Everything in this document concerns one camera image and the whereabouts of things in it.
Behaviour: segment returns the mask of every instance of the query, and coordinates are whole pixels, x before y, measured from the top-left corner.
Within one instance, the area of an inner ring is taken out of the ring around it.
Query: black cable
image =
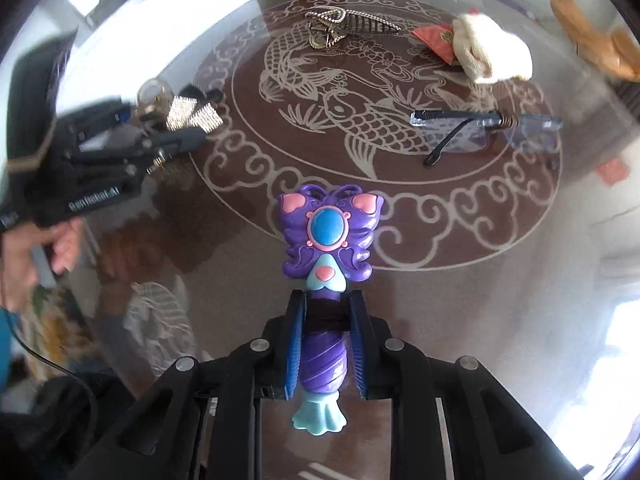
[[[35,357],[39,361],[42,361],[44,364],[49,365],[50,367],[55,368],[59,372],[62,372],[64,374],[68,375],[73,380],[75,380],[78,384],[80,384],[80,386],[82,386],[84,388],[84,390],[86,391],[87,397],[89,398],[89,421],[88,421],[88,423],[86,425],[86,431],[84,433],[84,441],[82,442],[82,447],[80,449],[80,454],[78,455],[78,458],[76,460],[76,462],[77,462],[78,460],[80,460],[89,451],[89,449],[91,447],[91,444],[92,444],[92,441],[94,440],[95,426],[96,426],[97,419],[98,419],[98,400],[95,398],[95,394],[93,393],[93,391],[91,390],[89,385],[87,383],[85,383],[75,373],[67,370],[66,368],[64,368],[64,367],[62,367],[60,365],[55,364],[52,361],[49,361],[47,358],[44,358],[43,356],[38,354],[36,351],[34,351],[31,348],[29,348],[26,345],[26,343],[24,343],[22,341],[22,339],[18,337],[17,333],[15,333],[14,325],[11,322],[11,317],[9,316],[9,311],[7,309],[3,308],[3,307],[0,307],[0,308],[2,308],[2,310],[4,310],[4,317],[6,319],[7,326],[9,327],[9,330],[11,331],[12,336],[14,336],[14,338],[18,342],[18,344],[22,348],[24,348],[24,350],[27,353],[29,353],[30,355],[32,355],[33,357]]]

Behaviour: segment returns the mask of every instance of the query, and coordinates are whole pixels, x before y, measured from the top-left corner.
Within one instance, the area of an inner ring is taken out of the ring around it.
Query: white plush toy
[[[474,83],[512,77],[526,81],[533,74],[529,47],[485,14],[460,14],[453,20],[453,51]]]

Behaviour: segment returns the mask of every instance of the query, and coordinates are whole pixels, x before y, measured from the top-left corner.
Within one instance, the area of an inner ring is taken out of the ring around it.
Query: pink heart
[[[360,195],[355,195],[351,199],[351,205],[353,205],[357,209],[360,209],[363,213],[372,215],[376,212],[377,198],[378,197],[376,195],[372,195],[371,193],[362,193]]]
[[[304,207],[306,198],[300,193],[287,193],[282,197],[282,211],[293,213],[296,209]]]
[[[333,267],[329,267],[328,265],[318,267],[316,269],[316,278],[321,282],[328,282],[334,276],[335,269]]]

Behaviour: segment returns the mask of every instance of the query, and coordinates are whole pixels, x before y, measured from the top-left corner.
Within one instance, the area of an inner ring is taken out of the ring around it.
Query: brown tabletop
[[[534,77],[474,85],[407,32],[313,50],[303,11],[317,5],[405,30],[476,7],[529,45]],[[141,394],[181,354],[216,358],[258,336],[303,285],[282,272],[277,196],[357,184],[385,199],[373,274],[358,284],[370,314],[427,355],[476,356],[574,465],[602,473],[640,413],[638,372],[616,375],[637,350],[620,328],[638,319],[623,305],[636,298],[637,150],[625,152],[627,181],[607,187],[593,173],[636,124],[606,81],[495,0],[250,0],[207,34],[160,76],[222,89],[224,125],[139,199],[88,218],[98,272],[87,285],[79,269],[74,288],[127,385]],[[190,52],[202,62],[185,73]],[[482,149],[462,138],[425,168],[438,139],[409,125],[416,108],[551,114],[564,121],[561,146],[536,154],[505,136]],[[322,476],[321,463],[387,478],[389,403],[361,401],[349,375],[340,405],[343,431],[312,437],[292,428],[297,402],[267,402],[264,477]]]

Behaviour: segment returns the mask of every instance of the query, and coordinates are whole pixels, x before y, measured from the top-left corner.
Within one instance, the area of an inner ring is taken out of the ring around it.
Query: purple butterfly toy
[[[293,425],[312,435],[337,432],[347,423],[337,403],[347,373],[347,347],[346,335],[332,317],[339,311],[347,280],[363,282],[371,275],[367,248],[384,201],[353,184],[332,192],[306,184],[296,193],[280,195],[278,202],[289,244],[284,273],[306,278],[307,320],[298,375],[303,403]],[[313,323],[311,316],[321,322]],[[325,330],[332,326],[335,330]]]

